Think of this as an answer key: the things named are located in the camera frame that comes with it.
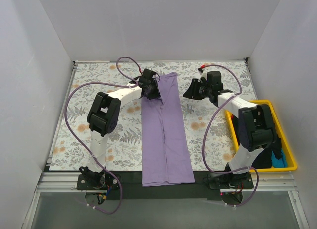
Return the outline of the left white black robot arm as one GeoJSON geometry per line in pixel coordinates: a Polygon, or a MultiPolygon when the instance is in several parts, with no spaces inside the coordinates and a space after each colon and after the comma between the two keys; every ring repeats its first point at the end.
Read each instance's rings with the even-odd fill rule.
{"type": "Polygon", "coordinates": [[[105,156],[109,134],[112,133],[119,119],[120,108],[125,104],[146,97],[160,98],[158,74],[144,69],[140,77],[129,82],[109,94],[98,92],[88,113],[87,122],[91,133],[90,150],[92,156],[85,167],[80,167],[80,173],[88,180],[94,189],[101,189],[105,185],[103,167],[106,166],[105,156]]]}

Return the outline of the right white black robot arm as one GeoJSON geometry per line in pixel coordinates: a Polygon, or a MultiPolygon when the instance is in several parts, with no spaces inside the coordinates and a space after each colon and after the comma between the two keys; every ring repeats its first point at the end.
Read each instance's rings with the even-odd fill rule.
{"type": "Polygon", "coordinates": [[[192,82],[184,93],[184,97],[192,100],[208,98],[217,110],[212,115],[214,120],[221,109],[230,112],[238,119],[239,148],[227,164],[224,171],[212,170],[206,156],[202,155],[206,169],[217,175],[224,175],[224,182],[235,188],[242,182],[242,176],[249,172],[253,161],[267,147],[277,140],[277,132],[270,106],[254,104],[240,98],[240,92],[233,93],[225,89],[220,71],[204,71],[205,66],[198,69],[199,78],[192,82]]]}

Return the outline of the purple t shirt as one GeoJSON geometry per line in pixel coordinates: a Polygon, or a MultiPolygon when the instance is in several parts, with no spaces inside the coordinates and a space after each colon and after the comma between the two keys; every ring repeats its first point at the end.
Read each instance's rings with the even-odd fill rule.
{"type": "Polygon", "coordinates": [[[141,99],[142,186],[194,183],[175,72],[158,83],[161,97],[141,99]]]}

